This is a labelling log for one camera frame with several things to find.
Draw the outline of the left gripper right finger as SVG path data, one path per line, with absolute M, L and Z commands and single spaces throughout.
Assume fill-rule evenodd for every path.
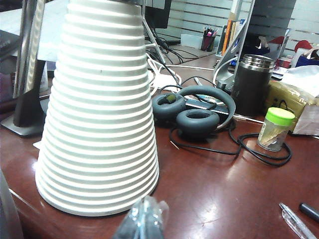
M 117 239 L 162 239 L 169 206 L 152 196 L 145 196 L 133 204 L 116 230 Z

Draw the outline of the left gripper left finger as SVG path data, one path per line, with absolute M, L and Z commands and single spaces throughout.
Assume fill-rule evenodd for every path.
M 24 238 L 17 209 L 2 171 L 0 171 L 0 238 Z

